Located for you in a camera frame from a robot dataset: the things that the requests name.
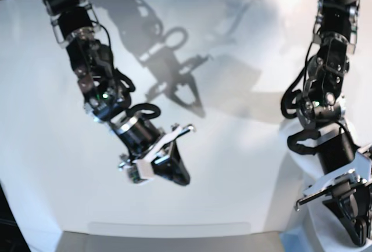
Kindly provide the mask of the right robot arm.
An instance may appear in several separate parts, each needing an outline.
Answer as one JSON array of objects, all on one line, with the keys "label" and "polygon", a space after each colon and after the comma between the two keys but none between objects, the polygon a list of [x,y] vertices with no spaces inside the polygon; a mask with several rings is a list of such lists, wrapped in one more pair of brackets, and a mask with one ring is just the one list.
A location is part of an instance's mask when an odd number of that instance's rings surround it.
[{"label": "right robot arm", "polygon": [[181,186],[191,177],[177,147],[177,139],[193,125],[174,124],[165,132],[152,124],[160,108],[150,103],[132,105],[133,82],[114,66],[110,44],[96,38],[102,29],[90,0],[42,0],[55,38],[66,50],[84,98],[84,109],[105,124],[127,148],[119,169],[134,184],[161,177]]}]

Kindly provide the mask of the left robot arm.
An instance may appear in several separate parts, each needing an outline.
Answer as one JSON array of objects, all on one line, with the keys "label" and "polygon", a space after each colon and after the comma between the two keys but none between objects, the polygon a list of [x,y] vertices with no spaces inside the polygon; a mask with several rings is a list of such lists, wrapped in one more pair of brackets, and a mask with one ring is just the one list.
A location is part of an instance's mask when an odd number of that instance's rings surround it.
[{"label": "left robot arm", "polygon": [[281,113],[302,130],[287,138],[290,151],[319,158],[323,176],[297,200],[299,208],[325,196],[324,205],[354,245],[371,239],[371,146],[355,143],[345,117],[344,78],[357,44],[360,0],[318,0],[304,67],[281,99]]}]

